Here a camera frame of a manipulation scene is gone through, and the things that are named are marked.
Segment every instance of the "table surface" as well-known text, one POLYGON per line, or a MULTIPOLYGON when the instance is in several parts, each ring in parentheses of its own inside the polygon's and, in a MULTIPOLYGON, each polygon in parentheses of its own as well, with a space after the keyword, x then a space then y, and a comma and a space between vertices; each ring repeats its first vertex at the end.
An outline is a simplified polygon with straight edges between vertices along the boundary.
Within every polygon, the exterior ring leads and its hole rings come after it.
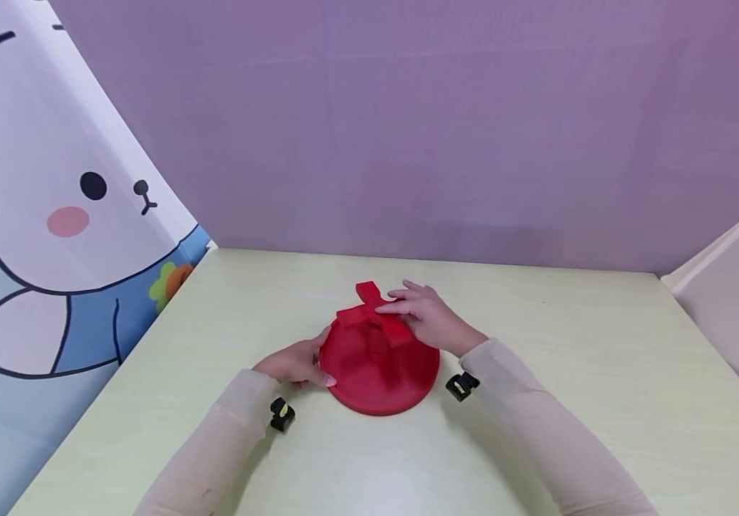
MULTIPOLYGON (((668 515, 739 515, 739 380, 649 274, 211 251, 11 512, 130 515, 240 368, 358 304, 354 284, 435 287, 499 337, 668 515)), ((222 515, 557 515, 475 397, 444 382, 387 418, 291 398, 222 515)))

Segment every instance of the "bunny nose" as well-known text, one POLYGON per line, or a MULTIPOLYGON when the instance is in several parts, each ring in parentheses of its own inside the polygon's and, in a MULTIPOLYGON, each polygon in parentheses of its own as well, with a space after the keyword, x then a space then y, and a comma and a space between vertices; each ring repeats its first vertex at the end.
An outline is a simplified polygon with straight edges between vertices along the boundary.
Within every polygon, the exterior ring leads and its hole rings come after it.
POLYGON ((143 179, 134 183, 134 193, 138 196, 145 196, 148 193, 148 183, 143 179))

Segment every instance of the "bunny eye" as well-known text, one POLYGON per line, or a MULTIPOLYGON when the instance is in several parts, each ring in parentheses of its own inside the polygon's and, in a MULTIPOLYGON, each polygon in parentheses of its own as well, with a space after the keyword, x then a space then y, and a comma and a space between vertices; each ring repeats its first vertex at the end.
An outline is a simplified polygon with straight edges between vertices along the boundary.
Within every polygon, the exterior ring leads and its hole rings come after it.
POLYGON ((82 190, 83 195, 92 201, 99 201, 106 196, 108 185, 100 174, 87 172, 80 177, 80 190, 82 190))

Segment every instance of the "black wristband clip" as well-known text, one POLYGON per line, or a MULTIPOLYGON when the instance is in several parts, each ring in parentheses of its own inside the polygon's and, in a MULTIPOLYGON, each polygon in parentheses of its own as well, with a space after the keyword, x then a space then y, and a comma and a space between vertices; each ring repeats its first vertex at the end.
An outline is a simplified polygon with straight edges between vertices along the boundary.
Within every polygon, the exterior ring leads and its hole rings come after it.
POLYGON ((463 401, 468 398, 476 387, 481 385, 476 377, 470 373, 455 375, 447 381, 447 391, 455 396, 456 400, 463 401))
POLYGON ((295 410, 289 407, 289 403, 283 400, 283 398, 277 398, 277 400, 273 401, 270 409, 272 414, 274 414, 272 415, 270 426, 275 430, 286 433, 289 425, 295 420, 295 410))

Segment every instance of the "sheer beige sleeve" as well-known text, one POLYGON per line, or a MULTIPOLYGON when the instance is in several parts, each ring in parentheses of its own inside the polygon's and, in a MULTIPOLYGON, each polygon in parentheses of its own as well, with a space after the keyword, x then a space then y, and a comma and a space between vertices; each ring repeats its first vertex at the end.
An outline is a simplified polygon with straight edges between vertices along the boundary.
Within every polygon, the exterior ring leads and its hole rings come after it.
POLYGON ((210 516, 272 418, 277 381, 244 369, 154 480, 135 516, 210 516))
POLYGON ((520 446, 563 516, 657 516, 613 454, 504 344, 473 348, 461 366, 481 381, 476 397, 520 446))

